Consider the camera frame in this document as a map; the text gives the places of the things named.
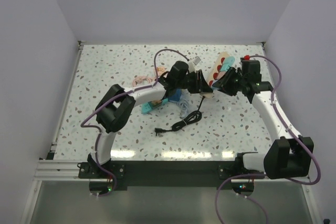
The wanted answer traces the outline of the beige power strip red sockets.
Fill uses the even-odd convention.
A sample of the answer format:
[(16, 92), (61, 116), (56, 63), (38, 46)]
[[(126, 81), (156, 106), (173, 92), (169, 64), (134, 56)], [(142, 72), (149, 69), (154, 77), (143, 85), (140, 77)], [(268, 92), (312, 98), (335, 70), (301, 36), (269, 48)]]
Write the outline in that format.
[(212, 83), (219, 78), (218, 73), (221, 71), (221, 67), (223, 64), (223, 61), (226, 57), (229, 57), (230, 55), (227, 52), (221, 52), (215, 62), (212, 64), (210, 68), (207, 68), (207, 70), (204, 70), (205, 74), (205, 80), (208, 83), (208, 85), (211, 87)]

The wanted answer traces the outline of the blue charger plug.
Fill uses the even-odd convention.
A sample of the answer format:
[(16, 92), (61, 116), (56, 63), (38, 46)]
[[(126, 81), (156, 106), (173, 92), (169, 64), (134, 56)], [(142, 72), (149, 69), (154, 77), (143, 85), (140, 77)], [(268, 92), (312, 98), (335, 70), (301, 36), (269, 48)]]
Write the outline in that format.
[(214, 89), (214, 90), (215, 90), (215, 89), (216, 89), (216, 90), (219, 90), (219, 89), (222, 88), (222, 82), (219, 81), (219, 80), (216, 80), (216, 81), (214, 81), (214, 82), (212, 83), (211, 87), (212, 87), (212, 89)]

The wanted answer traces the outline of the pink charger plug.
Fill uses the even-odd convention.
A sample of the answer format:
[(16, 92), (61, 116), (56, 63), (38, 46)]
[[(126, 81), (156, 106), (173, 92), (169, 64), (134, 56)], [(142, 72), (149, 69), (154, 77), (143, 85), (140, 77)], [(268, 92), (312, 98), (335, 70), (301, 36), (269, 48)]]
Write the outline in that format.
[(221, 77), (223, 77), (225, 75), (226, 71), (221, 71), (218, 73), (218, 78), (220, 79)]

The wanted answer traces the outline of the light teal charger plug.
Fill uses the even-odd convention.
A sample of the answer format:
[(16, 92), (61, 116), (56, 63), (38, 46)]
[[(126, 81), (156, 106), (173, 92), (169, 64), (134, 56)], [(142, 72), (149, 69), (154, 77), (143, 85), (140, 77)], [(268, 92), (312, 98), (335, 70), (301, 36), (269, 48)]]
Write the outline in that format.
[(228, 71), (229, 68), (234, 64), (235, 58), (232, 56), (226, 57), (223, 61), (222, 67), (220, 69), (221, 72)]

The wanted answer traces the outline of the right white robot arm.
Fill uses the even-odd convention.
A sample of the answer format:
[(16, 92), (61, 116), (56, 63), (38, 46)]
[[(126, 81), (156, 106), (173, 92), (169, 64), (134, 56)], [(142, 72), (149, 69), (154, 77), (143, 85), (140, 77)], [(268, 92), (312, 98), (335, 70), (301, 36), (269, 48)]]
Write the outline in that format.
[(292, 126), (275, 99), (274, 88), (262, 80), (258, 60), (241, 59), (241, 67), (230, 67), (212, 87), (226, 95), (242, 93), (261, 116), (272, 145), (267, 153), (238, 153), (234, 173), (246, 178), (252, 172), (270, 179), (305, 177), (309, 173), (314, 143)]

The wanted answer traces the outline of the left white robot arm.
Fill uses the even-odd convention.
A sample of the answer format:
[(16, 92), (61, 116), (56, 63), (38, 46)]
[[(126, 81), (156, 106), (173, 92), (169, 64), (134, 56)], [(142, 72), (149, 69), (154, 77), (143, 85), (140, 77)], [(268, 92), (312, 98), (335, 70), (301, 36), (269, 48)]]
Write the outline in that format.
[(107, 162), (111, 160), (110, 151), (116, 134), (127, 124), (135, 107), (171, 97), (178, 89), (187, 90), (190, 94), (213, 93), (202, 71), (182, 61), (177, 61), (168, 73), (162, 74), (153, 84), (127, 89), (118, 84), (113, 85), (94, 113), (102, 132), (91, 155), (94, 160), (90, 166), (91, 173), (97, 178), (108, 174)]

